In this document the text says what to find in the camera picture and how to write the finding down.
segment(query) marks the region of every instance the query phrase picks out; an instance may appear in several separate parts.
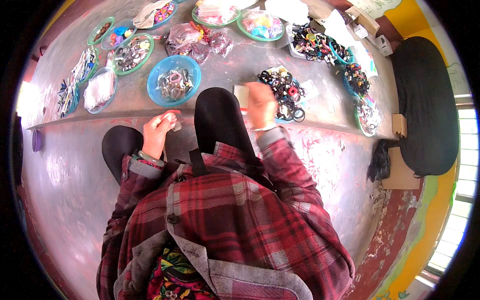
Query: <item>green plastic bowl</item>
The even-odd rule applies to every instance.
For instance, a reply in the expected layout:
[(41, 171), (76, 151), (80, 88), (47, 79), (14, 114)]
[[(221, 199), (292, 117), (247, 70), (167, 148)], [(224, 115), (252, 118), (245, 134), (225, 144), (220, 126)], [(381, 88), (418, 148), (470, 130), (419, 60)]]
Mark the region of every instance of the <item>green plastic bowl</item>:
[(96, 40), (95, 42), (93, 40), (95, 39), (95, 36), (100, 33), (100, 30), (102, 29), (103, 25), (105, 25), (108, 22), (112, 23), (112, 24), (110, 24), (110, 27), (108, 28), (108, 29), (110, 29), (113, 26), (113, 24), (115, 23), (115, 17), (108, 17), (108, 18), (104, 19), (103, 21), (101, 21), (100, 23), (98, 23), (98, 25), (95, 27), (95, 29), (92, 30), (92, 32), (88, 36), (87, 45), (89, 45), (89, 46), (96, 45), (96, 44), (98, 44), (102, 41), (103, 37), (105, 36), (105, 33), (108, 32), (108, 29), (98, 40)]
[(220, 28), (220, 27), (226, 26), (226, 25), (228, 25), (232, 22), (235, 22), (240, 17), (240, 13), (241, 13), (241, 10), (239, 8), (236, 8), (235, 9), (235, 13), (237, 14), (236, 17), (232, 18), (230, 21), (228, 21), (226, 23), (223, 23), (221, 25), (213, 25), (213, 24), (198, 20), (198, 17), (196, 15), (197, 9), (198, 9), (198, 6), (195, 5), (195, 7), (192, 10), (192, 19), (195, 22), (200, 23), (200, 24), (205, 25), (205, 26), (210, 27), (210, 28)]
[(360, 116), (359, 116), (359, 113), (357, 111), (357, 106), (358, 106), (358, 103), (357, 103), (357, 100), (355, 100), (355, 107), (353, 108), (353, 111), (355, 113), (355, 121), (357, 122), (357, 126), (358, 128), (360, 128), (361, 132), (365, 135), (365, 136), (368, 136), (368, 137), (372, 137), (373, 136), (373, 133), (368, 133), (366, 132), (362, 125), (361, 125), (361, 122), (360, 122)]
[(115, 58), (117, 57), (117, 53), (119, 51), (120, 48), (122, 48), (123, 46), (120, 46), (117, 48), (117, 50), (115, 51), (115, 53), (113, 54), (113, 71), (115, 72), (116, 75), (127, 75), (127, 74), (130, 74), (132, 73), (133, 71), (136, 71), (137, 69), (139, 69), (141, 66), (144, 65), (144, 63), (147, 61), (147, 59), (150, 57), (150, 54), (152, 54), (152, 51), (153, 51), (153, 46), (154, 46), (154, 40), (152, 38), (151, 35), (149, 35), (148, 33), (138, 33), (138, 34), (135, 34), (133, 37), (132, 37), (132, 40), (129, 42), (129, 44), (133, 41), (133, 39), (137, 38), (137, 37), (143, 37), (143, 38), (146, 38), (148, 39), (148, 41), (150, 42), (150, 49), (148, 50), (148, 53), (147, 55), (145, 56), (145, 58), (133, 69), (131, 70), (128, 70), (128, 71), (122, 71), (116, 64), (115, 64)]
[(99, 58), (98, 58), (98, 48), (95, 48), (93, 47), (93, 50), (95, 52), (95, 55), (96, 55), (96, 60), (95, 62), (93, 63), (93, 68), (90, 70), (90, 72), (88, 72), (87, 76), (85, 77), (85, 79), (83, 79), (82, 81), (78, 82), (77, 83), (77, 86), (81, 86), (82, 84), (86, 83), (90, 78), (92, 78), (92, 76), (95, 74), (96, 72), (96, 69), (98, 68), (98, 61), (99, 61)]
[(280, 21), (280, 23), (282, 24), (282, 33), (273, 37), (273, 38), (264, 38), (264, 37), (259, 37), (259, 36), (254, 36), (253, 34), (249, 33), (248, 31), (246, 31), (243, 26), (241, 25), (241, 21), (243, 20), (243, 16), (240, 15), (239, 18), (237, 18), (237, 25), (238, 27), (240, 28), (240, 30), (246, 34), (249, 38), (251, 39), (254, 39), (256, 41), (262, 41), (262, 42), (269, 42), (269, 41), (276, 41), (278, 39), (280, 39), (283, 34), (285, 33), (285, 27), (283, 26), (283, 23)]

